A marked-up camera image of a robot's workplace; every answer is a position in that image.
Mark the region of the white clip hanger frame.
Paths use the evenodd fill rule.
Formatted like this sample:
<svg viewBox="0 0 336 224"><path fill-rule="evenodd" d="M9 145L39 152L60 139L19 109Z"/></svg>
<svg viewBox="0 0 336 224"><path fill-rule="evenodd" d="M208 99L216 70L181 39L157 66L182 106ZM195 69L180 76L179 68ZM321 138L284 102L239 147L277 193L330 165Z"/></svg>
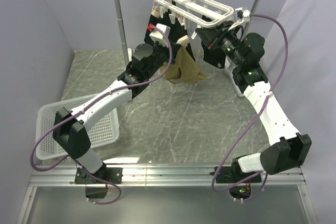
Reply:
<svg viewBox="0 0 336 224"><path fill-rule="evenodd" d="M171 24L176 21L195 39L197 28L212 28L233 20L234 9L214 0L154 0L151 15L163 18L168 13Z"/></svg>

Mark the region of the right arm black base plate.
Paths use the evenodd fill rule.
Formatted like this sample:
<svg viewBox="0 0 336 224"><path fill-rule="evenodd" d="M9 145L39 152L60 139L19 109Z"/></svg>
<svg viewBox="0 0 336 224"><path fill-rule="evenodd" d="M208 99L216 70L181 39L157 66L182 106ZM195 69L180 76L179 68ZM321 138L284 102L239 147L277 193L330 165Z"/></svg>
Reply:
<svg viewBox="0 0 336 224"><path fill-rule="evenodd" d="M251 183L261 183L261 175L257 172L243 173L239 168L223 166L216 177L216 182L218 184L233 184L252 175L254 175L254 177L249 179Z"/></svg>

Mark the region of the tan underwear with cream waistband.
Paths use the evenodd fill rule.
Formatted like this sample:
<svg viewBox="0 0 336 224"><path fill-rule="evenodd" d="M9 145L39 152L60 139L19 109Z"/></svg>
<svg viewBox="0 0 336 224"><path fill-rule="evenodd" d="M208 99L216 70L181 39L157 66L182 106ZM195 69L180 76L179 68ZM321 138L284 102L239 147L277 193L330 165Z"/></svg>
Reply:
<svg viewBox="0 0 336 224"><path fill-rule="evenodd" d="M172 43L172 46L177 46L177 49L173 49L173 61L163 76L172 84L195 84L207 79L207 75L187 51L189 45L187 35L179 38L176 43Z"/></svg>

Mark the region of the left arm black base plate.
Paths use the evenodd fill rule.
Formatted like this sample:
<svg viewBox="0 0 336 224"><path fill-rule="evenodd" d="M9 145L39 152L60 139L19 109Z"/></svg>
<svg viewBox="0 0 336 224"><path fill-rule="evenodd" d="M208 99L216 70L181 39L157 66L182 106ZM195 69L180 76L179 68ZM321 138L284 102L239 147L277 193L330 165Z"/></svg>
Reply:
<svg viewBox="0 0 336 224"><path fill-rule="evenodd" d="M122 168L121 167L102 167L96 173L91 174L86 172L84 168L78 168L75 175L75 184L98 184L101 180L121 184Z"/></svg>

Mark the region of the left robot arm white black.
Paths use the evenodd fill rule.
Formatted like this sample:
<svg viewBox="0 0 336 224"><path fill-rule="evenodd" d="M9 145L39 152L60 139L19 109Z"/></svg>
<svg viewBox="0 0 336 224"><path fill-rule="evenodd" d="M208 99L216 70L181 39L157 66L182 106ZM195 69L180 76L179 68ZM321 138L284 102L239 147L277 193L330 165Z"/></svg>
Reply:
<svg viewBox="0 0 336 224"><path fill-rule="evenodd" d="M52 137L87 170L87 177L92 182L102 182L106 170L104 162L91 147L88 132L104 116L149 86L152 76L175 59L181 45L172 43L171 47L168 49L158 42L138 45L125 71L109 87L81 106L57 111Z"/></svg>

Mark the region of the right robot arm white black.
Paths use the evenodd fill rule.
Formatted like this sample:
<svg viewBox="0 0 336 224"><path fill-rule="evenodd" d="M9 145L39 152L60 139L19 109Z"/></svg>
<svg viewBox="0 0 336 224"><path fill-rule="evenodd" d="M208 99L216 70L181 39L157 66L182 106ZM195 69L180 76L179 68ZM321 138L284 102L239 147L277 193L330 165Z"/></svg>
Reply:
<svg viewBox="0 0 336 224"><path fill-rule="evenodd" d="M236 65L232 72L233 82L259 114L268 136L270 146L266 150L234 160L232 178L243 182L251 172L273 175L300 167L306 160L312 140L290 122L271 90L259 64L265 53L264 37L248 33L244 38L238 38L238 30L231 28L230 22L224 22L213 28L197 28L196 33L207 49L221 50Z"/></svg>

